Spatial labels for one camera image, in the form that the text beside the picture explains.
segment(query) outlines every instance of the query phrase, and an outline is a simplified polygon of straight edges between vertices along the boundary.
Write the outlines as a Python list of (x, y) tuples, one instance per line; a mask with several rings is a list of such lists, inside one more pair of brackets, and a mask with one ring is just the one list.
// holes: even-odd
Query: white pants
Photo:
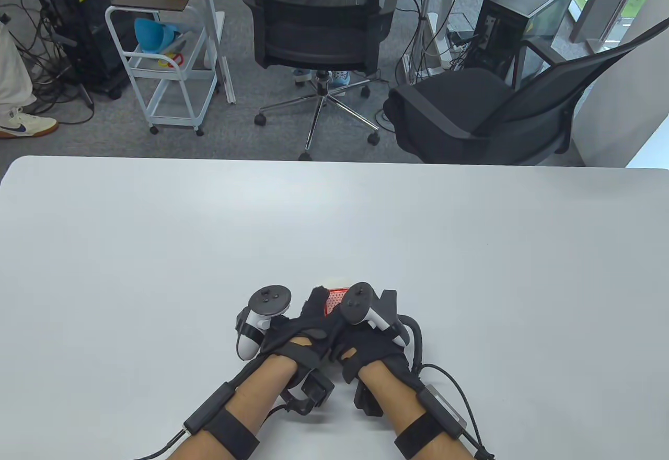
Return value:
[(0, 22), (0, 117), (35, 101), (33, 83), (9, 30)]

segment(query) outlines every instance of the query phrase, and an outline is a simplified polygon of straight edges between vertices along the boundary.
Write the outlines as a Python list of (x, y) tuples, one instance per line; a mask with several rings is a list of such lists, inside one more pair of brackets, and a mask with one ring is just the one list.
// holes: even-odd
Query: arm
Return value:
[[(306, 338), (293, 343), (311, 345)], [(297, 371), (297, 363), (283, 355), (271, 355), (242, 383), (225, 405), (244, 427), (257, 434), (276, 398)], [(207, 431), (189, 437), (169, 460), (234, 460), (232, 455)]]
[[(416, 399), (416, 391), (400, 382), (381, 361), (372, 362), (358, 374), (370, 389), (390, 420), (395, 434), (400, 434), (425, 413)], [(471, 460), (472, 456), (460, 441), (454, 441), (445, 432), (428, 443), (415, 460)]]

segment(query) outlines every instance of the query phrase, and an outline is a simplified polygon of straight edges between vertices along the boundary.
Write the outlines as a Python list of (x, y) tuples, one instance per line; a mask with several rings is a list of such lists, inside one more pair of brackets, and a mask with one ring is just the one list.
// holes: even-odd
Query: black glove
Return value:
[[(285, 316), (274, 317), (265, 334), (260, 346), (260, 355), (272, 353), (285, 355), (300, 366), (289, 387), (299, 383), (306, 373), (320, 366), (321, 360), (347, 325), (338, 306), (330, 315), (325, 315), (325, 303), (329, 296), (330, 291), (323, 286), (314, 288), (308, 300), (304, 302), (299, 317), (296, 319), (288, 319)], [(300, 346), (290, 343), (292, 338), (298, 336), (308, 338), (311, 345)]]
[[(355, 354), (345, 358), (352, 348)], [(363, 322), (356, 326), (346, 326), (334, 343), (332, 357), (342, 364), (342, 375), (346, 383), (351, 383), (363, 366), (375, 361), (382, 361), (395, 378), (420, 392), (425, 385), (418, 375), (411, 372), (404, 349), (394, 343), (390, 336)]]

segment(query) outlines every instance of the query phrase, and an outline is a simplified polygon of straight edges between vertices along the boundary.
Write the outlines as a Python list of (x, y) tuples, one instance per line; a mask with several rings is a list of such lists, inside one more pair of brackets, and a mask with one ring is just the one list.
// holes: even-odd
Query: person's foot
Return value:
[(303, 70), (301, 68), (295, 68), (293, 70), (293, 78), (295, 79), (296, 84), (302, 82), (309, 82), (309, 80), (311, 80), (311, 70)]
[(56, 119), (37, 117), (23, 113), (22, 108), (12, 108), (0, 116), (0, 139), (15, 137), (37, 137), (52, 133), (58, 128)]
[[(338, 87), (344, 87), (344, 85), (349, 85), (351, 83), (351, 73), (348, 71), (332, 71), (332, 89), (337, 89)], [(338, 96), (346, 95), (345, 92), (337, 94)]]

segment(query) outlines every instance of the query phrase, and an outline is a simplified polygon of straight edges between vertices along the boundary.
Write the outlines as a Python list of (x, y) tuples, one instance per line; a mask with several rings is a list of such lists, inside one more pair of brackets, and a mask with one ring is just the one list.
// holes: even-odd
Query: blue swoosh logo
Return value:
[(7, 131), (12, 131), (12, 132), (26, 132), (26, 126), (20, 125), (17, 128), (7, 128), (4, 125), (0, 125), (0, 129), (4, 129)]

